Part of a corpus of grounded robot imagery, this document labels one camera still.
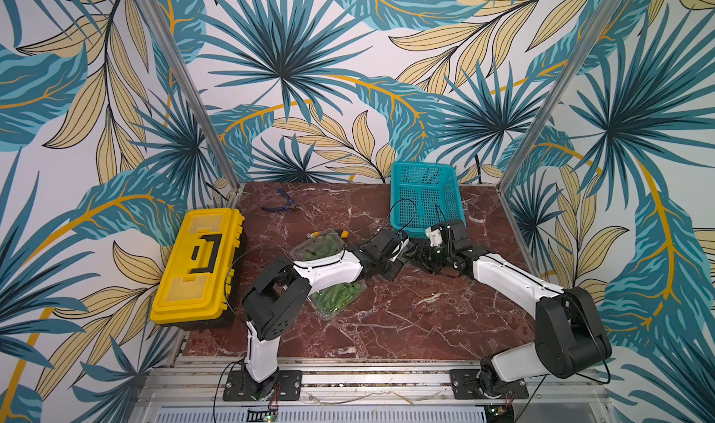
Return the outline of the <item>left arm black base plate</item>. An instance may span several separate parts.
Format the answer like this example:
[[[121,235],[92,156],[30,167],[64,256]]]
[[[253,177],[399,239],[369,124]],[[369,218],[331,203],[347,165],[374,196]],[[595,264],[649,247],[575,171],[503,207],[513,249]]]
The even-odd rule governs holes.
[[[223,391],[225,402],[262,402],[277,398],[282,402],[300,399],[303,372],[277,370],[262,382],[256,382],[247,371],[235,370],[228,374]]]

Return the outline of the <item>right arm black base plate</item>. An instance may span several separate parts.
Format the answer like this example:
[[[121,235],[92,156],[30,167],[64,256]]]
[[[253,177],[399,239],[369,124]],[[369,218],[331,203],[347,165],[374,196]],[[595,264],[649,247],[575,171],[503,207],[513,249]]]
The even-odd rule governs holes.
[[[529,397],[523,379],[506,382],[489,370],[452,369],[449,377],[455,400],[521,400]]]

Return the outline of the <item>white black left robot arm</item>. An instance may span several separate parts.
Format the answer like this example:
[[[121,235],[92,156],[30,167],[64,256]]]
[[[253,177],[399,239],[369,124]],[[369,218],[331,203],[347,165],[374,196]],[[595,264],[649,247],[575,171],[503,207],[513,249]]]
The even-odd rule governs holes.
[[[290,330],[309,296],[335,285],[401,271],[400,254],[408,245],[403,230],[380,229],[367,242],[311,261],[277,257],[245,292],[241,307],[248,328],[243,370],[254,386],[273,385],[280,338]]]

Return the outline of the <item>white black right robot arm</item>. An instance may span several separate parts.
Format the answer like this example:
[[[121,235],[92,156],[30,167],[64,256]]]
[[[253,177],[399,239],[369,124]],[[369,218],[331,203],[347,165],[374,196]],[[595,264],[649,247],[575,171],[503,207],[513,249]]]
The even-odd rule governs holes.
[[[485,357],[478,393],[524,397],[525,379],[580,376],[605,365],[613,349],[590,293],[541,280],[497,252],[472,242],[460,220],[436,224],[407,252],[411,264],[431,274],[453,270],[487,285],[534,319],[534,341]]]

